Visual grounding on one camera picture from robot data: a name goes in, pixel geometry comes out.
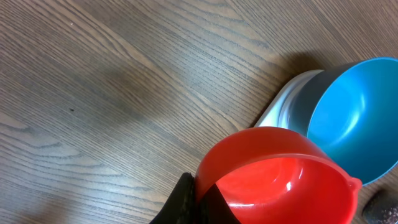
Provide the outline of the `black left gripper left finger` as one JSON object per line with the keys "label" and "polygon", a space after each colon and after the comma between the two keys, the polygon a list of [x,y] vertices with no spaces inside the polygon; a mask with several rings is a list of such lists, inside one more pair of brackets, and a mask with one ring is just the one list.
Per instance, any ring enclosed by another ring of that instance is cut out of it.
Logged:
{"label": "black left gripper left finger", "polygon": [[185,172],[150,224],[241,224],[216,185],[195,199],[195,178]]}

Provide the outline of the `red measuring scoop blue handle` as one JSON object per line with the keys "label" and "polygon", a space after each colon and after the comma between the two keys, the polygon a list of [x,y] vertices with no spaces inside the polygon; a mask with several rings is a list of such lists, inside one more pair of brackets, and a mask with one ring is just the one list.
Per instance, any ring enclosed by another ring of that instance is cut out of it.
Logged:
{"label": "red measuring scoop blue handle", "polygon": [[361,187],[301,134],[259,127],[208,151],[196,172],[195,199],[218,223],[349,223]]}

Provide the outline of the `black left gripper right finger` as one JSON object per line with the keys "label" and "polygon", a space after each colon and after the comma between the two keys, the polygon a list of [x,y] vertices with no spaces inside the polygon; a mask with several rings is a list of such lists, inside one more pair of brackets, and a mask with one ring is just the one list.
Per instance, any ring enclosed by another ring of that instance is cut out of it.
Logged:
{"label": "black left gripper right finger", "polygon": [[368,224],[397,224],[397,192],[376,192],[364,206],[362,216]]}

